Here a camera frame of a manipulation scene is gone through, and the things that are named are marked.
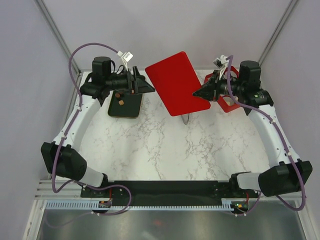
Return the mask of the dark green tray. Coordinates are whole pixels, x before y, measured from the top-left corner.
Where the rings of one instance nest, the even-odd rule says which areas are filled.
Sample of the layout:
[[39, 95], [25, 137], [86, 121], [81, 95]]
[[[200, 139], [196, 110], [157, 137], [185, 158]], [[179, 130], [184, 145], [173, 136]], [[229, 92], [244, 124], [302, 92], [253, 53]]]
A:
[[[116, 93], [124, 94], [124, 96], [117, 98]], [[123, 91], [114, 91], [107, 111], [108, 115], [114, 118], [136, 119], [140, 114], [143, 96], [143, 94], [125, 94]], [[119, 101], [124, 101], [124, 105], [120, 105]]]

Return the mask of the metal tongs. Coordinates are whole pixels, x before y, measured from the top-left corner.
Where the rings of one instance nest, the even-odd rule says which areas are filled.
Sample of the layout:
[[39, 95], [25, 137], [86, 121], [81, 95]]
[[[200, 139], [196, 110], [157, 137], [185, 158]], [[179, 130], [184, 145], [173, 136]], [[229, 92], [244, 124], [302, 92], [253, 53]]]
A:
[[182, 114], [181, 115], [181, 118], [182, 118], [182, 122], [185, 124], [185, 125], [188, 125], [188, 123], [190, 122], [191, 120], [191, 113], [187, 113], [187, 114]]

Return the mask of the red box lid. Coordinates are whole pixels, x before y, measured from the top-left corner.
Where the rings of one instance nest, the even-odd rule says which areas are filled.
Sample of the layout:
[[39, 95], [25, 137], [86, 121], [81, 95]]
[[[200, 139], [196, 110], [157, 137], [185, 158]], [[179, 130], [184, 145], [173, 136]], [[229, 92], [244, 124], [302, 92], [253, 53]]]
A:
[[146, 67], [145, 72], [172, 117], [211, 107], [209, 101], [193, 96], [202, 85], [186, 52], [156, 62]]

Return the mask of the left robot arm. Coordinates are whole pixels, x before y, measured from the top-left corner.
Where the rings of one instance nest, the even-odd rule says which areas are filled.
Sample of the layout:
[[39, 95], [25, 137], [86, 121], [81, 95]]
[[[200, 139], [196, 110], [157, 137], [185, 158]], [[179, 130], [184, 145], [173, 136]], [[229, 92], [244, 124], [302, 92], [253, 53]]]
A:
[[111, 91], [120, 91], [126, 96], [155, 91], [136, 66], [116, 73], [112, 71], [113, 65], [109, 57], [93, 59], [92, 72], [78, 89], [79, 101], [71, 116], [52, 142], [42, 144], [40, 151], [53, 185], [56, 177], [63, 177], [92, 186], [92, 192], [98, 197], [109, 193], [107, 175], [90, 168], [78, 152], [85, 132]]

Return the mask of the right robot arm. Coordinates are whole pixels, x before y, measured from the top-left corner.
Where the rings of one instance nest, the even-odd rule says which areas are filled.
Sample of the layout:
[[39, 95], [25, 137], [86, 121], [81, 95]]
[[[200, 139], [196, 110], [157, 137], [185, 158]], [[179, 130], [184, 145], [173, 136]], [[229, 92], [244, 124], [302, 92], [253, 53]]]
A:
[[229, 61], [217, 58], [217, 69], [193, 96], [216, 102], [227, 95], [237, 98], [245, 114], [255, 125], [267, 153], [269, 169], [262, 173], [232, 174], [228, 191], [241, 197], [247, 190], [262, 192], [266, 197], [301, 192], [312, 173], [309, 161], [301, 160], [285, 136], [277, 118], [274, 102], [261, 87], [261, 67], [258, 62], [240, 63], [238, 76], [231, 75]]

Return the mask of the red chocolate box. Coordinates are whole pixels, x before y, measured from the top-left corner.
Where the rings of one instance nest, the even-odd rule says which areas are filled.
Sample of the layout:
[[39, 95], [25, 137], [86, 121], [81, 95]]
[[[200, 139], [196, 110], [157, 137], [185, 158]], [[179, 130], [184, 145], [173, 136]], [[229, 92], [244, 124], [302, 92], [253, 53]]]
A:
[[[239, 71], [234, 66], [231, 67], [231, 76], [232, 77], [239, 76]], [[222, 110], [225, 113], [229, 113], [229, 112], [234, 111], [240, 107], [238, 104], [236, 104], [231, 99], [230, 96], [225, 95], [225, 94], [221, 94], [216, 102], [219, 104], [219, 106], [222, 108]]]

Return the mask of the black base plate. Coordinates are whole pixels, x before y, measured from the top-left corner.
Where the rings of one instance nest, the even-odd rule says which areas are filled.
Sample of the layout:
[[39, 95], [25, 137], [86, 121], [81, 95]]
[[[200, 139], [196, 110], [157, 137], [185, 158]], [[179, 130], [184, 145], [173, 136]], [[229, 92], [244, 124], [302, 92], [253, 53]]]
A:
[[134, 206], [217, 205], [226, 199], [245, 199], [248, 190], [233, 188], [216, 180], [118, 180], [111, 185], [127, 187]]

